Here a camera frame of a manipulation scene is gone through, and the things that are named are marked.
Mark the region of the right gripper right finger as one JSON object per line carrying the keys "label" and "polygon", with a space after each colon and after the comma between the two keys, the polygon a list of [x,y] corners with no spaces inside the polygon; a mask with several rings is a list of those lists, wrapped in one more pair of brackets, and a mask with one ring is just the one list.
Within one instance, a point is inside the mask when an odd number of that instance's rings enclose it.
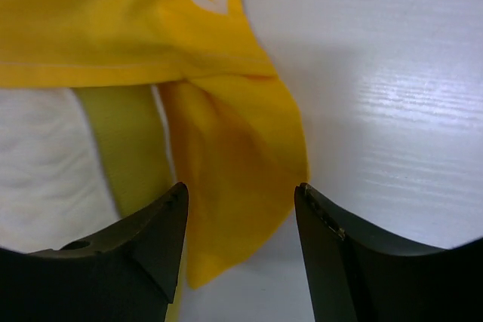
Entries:
{"label": "right gripper right finger", "polygon": [[480,321],[482,240],[445,250],[403,238],[312,186],[294,204],[315,321]]}

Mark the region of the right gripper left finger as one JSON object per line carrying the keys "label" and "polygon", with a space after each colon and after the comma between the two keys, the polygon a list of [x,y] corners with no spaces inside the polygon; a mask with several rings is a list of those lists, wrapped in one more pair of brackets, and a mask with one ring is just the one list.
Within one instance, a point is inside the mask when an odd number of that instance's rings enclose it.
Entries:
{"label": "right gripper left finger", "polygon": [[174,302],[189,194],[150,205],[59,250],[1,251],[3,321],[163,321]]}

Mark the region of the cream pillow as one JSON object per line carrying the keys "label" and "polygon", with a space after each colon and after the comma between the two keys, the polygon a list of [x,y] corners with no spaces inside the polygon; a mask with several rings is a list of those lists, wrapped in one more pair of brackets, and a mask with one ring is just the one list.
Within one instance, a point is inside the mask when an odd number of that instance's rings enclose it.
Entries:
{"label": "cream pillow", "polygon": [[154,86],[1,92],[1,251],[59,250],[177,183]]}

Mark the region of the yellow pillowcase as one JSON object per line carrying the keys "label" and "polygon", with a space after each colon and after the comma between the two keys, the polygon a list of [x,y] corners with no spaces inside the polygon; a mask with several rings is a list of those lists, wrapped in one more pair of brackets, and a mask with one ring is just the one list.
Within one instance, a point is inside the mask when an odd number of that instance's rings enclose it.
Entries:
{"label": "yellow pillowcase", "polygon": [[256,253],[309,177],[300,111],[242,0],[1,0],[1,85],[157,85],[190,193],[187,280]]}

